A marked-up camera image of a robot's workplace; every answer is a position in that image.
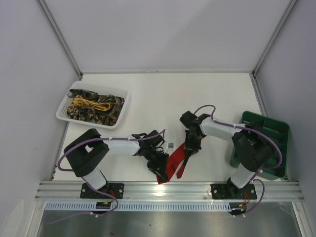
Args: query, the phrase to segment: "green plastic container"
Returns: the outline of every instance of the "green plastic container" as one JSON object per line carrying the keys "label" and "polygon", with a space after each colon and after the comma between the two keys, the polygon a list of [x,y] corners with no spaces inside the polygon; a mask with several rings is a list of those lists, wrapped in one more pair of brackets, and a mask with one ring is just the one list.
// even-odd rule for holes
{"label": "green plastic container", "polygon": [[[242,113],[240,123],[249,123],[251,121],[262,122],[263,121],[263,132],[268,137],[270,137],[280,148],[283,156],[282,164],[275,169],[264,169],[262,173],[258,176],[263,177],[268,180],[275,180],[278,178],[283,178],[286,176],[286,168],[287,168],[287,151],[288,151],[288,141],[289,141],[289,133],[290,133],[290,126],[282,121],[268,118],[263,115],[255,114],[250,111],[245,111]],[[270,160],[264,165],[264,167],[271,167],[277,164],[278,162],[278,153],[275,154],[270,158]],[[231,162],[232,167],[237,168],[240,164],[240,159],[238,155],[233,150]]]}

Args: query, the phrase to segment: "white wall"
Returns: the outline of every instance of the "white wall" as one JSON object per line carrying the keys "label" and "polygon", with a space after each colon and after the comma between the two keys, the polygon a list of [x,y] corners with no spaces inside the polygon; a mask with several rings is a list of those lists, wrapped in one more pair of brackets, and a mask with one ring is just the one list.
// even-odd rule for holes
{"label": "white wall", "polygon": [[82,72],[252,71],[289,0],[46,0]]}
{"label": "white wall", "polygon": [[36,1],[0,1],[0,226],[24,199],[17,236],[50,174],[65,126],[55,112],[76,79]]}
{"label": "white wall", "polygon": [[316,221],[316,1],[299,1],[259,71],[269,115],[288,122],[288,173]]}

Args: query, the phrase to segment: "red cloth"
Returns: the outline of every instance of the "red cloth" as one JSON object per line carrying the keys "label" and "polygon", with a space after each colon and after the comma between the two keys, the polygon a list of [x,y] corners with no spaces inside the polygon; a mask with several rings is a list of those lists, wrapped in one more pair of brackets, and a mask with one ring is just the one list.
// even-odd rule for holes
{"label": "red cloth", "polygon": [[[168,180],[163,180],[161,181],[159,179],[159,177],[157,176],[157,181],[158,184],[163,184],[163,183],[167,183],[170,181],[171,177],[174,175],[174,173],[176,172],[179,164],[185,159],[186,155],[184,153],[184,143],[181,144],[180,147],[178,147],[174,153],[171,154],[171,156],[169,156],[168,161],[167,161],[167,165],[166,165],[166,173],[168,176]],[[182,177],[183,171],[184,171],[184,167],[182,166],[178,173],[177,173],[177,177],[178,179]]]}

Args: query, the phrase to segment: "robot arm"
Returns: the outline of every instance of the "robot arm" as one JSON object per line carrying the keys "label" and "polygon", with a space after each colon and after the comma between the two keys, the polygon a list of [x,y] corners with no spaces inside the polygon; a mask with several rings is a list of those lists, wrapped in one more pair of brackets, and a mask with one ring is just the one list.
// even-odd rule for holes
{"label": "robot arm", "polygon": [[[157,134],[158,132],[154,130],[148,135],[146,133],[133,134],[127,139],[113,138],[108,141],[90,142],[87,145],[92,149],[91,151],[88,151],[85,146],[81,146],[70,152],[66,157],[75,175],[83,178],[97,190],[109,185],[105,176],[97,168],[104,156],[144,156],[148,160],[147,168],[154,174],[164,178],[164,167],[169,155],[164,153],[160,147],[164,142],[163,137],[159,135],[152,139],[141,140]],[[101,135],[96,129],[90,129],[68,145],[64,152],[83,141],[100,137]],[[130,139],[140,139],[140,141],[131,141]]]}
{"label": "robot arm", "polygon": [[185,112],[180,122],[188,129],[185,140],[185,162],[190,156],[201,150],[201,139],[205,136],[215,136],[226,141],[233,141],[238,157],[241,160],[235,174],[227,181],[229,192],[235,196],[242,190],[254,176],[254,174],[266,163],[274,154],[271,145],[257,134],[240,129],[240,127],[250,127],[258,131],[262,130],[260,124],[233,124],[221,125],[214,122],[210,115],[202,114],[197,117],[190,111]]}

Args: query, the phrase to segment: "camouflage fabric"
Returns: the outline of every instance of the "camouflage fabric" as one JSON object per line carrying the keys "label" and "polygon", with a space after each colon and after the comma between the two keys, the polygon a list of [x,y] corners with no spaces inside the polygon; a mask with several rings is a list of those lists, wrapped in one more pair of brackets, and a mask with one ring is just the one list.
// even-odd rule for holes
{"label": "camouflage fabric", "polygon": [[112,109],[108,111],[97,110],[94,107],[86,107],[79,105],[71,105],[67,108],[67,116],[71,119],[76,119],[86,122],[94,122],[97,124],[113,126],[116,124],[119,114],[124,105],[124,98],[114,95],[99,95],[96,92],[88,90],[71,89],[68,97],[83,97],[86,100],[95,101],[98,103],[114,103]]}

